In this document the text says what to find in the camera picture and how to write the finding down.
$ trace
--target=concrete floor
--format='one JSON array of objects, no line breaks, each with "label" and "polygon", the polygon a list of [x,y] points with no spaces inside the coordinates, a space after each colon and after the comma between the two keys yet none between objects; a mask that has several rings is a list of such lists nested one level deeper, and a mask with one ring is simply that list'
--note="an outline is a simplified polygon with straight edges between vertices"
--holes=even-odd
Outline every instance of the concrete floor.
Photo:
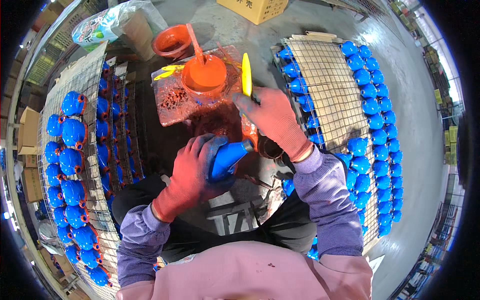
[{"label": "concrete floor", "polygon": [[413,38],[396,18],[403,40],[373,18],[359,23],[361,16],[345,10],[333,12],[318,1],[290,0],[282,15],[260,25],[214,0],[152,2],[169,25],[192,23],[204,50],[216,48],[219,41],[248,52],[256,85],[278,87],[269,48],[291,34],[328,32],[370,47],[390,89],[404,152],[403,218],[368,253],[371,259],[385,254],[373,279],[373,298],[386,299],[422,251],[442,198],[443,133],[433,85]]}]

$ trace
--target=purple sleeve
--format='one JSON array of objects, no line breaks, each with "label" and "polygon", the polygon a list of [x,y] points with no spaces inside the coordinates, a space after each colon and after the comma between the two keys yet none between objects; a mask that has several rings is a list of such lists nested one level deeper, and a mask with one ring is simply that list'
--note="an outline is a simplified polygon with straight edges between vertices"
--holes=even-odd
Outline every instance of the purple sleeve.
[{"label": "purple sleeve", "polygon": [[167,242],[170,225],[155,218],[150,206],[132,208],[121,224],[123,238],[117,250],[118,280],[121,287],[155,279],[153,264]]},{"label": "purple sleeve", "polygon": [[335,156],[314,147],[304,161],[294,164],[293,184],[310,206],[317,223],[318,254],[361,256],[363,233],[357,208],[349,199],[343,165]]}]

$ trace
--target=red glove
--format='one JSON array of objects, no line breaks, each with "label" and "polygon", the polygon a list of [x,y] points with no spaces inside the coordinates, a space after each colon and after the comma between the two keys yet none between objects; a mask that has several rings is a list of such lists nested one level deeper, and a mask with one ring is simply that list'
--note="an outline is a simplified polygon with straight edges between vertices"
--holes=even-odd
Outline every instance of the red glove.
[{"label": "red glove", "polygon": [[233,102],[263,134],[288,154],[290,161],[298,161],[311,151],[313,143],[297,124],[290,101],[281,90],[254,87],[253,98],[259,101],[260,105],[240,93],[233,95]]},{"label": "red glove", "polygon": [[171,223],[186,209],[227,192],[235,182],[235,176],[220,182],[208,182],[208,174],[220,146],[226,136],[207,133],[191,138],[177,152],[173,164],[171,183],[153,200],[153,213],[161,221]]}]

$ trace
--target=orange paint bucket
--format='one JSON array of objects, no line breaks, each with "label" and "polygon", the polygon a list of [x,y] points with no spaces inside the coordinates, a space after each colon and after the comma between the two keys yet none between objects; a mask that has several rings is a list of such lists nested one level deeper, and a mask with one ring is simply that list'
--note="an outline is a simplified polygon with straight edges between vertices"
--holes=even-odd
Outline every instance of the orange paint bucket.
[{"label": "orange paint bucket", "polygon": [[185,64],[182,85],[195,98],[218,100],[227,82],[227,68],[216,56],[206,54],[203,57],[204,65],[196,57]]},{"label": "orange paint bucket", "polygon": [[174,25],[160,32],[152,42],[152,49],[156,54],[173,60],[192,56],[192,39],[187,25]]}]

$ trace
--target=black pants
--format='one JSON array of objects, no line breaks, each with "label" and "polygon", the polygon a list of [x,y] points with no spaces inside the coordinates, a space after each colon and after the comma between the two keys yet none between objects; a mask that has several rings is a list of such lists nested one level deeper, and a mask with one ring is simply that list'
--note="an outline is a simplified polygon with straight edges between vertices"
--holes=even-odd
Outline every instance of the black pants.
[{"label": "black pants", "polygon": [[[117,193],[112,203],[115,220],[121,225],[130,209],[150,204],[165,186],[159,175],[126,186]],[[190,254],[241,240],[255,240],[306,253],[312,247],[316,234],[316,224],[310,221],[308,204],[302,202],[294,191],[268,220],[252,231],[219,236],[177,217],[170,224],[170,237],[163,246],[162,257],[167,262],[174,262]]]}]

